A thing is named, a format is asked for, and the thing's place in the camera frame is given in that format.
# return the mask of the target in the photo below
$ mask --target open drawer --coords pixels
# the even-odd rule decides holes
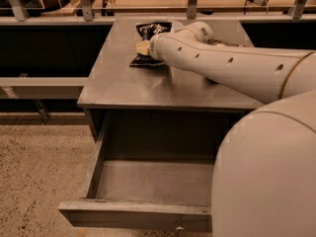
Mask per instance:
[[[215,153],[236,113],[106,111],[74,226],[211,231]]]

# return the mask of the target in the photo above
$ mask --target metal post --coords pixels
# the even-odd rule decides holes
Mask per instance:
[[[294,7],[288,12],[288,15],[292,19],[300,19],[303,15],[305,4],[307,0],[295,0]]]
[[[196,18],[197,4],[198,4],[198,0],[188,0],[188,10],[187,10],[188,20],[194,20]]]
[[[80,0],[82,6],[83,17],[86,21],[93,20],[91,0]]]
[[[20,0],[9,0],[9,2],[17,21],[23,22],[29,17],[28,12],[23,7]]]

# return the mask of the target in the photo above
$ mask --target floor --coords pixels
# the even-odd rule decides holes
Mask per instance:
[[[167,231],[70,225],[57,208],[79,198],[93,148],[82,114],[53,114],[47,124],[37,114],[0,114],[0,236],[176,237]]]

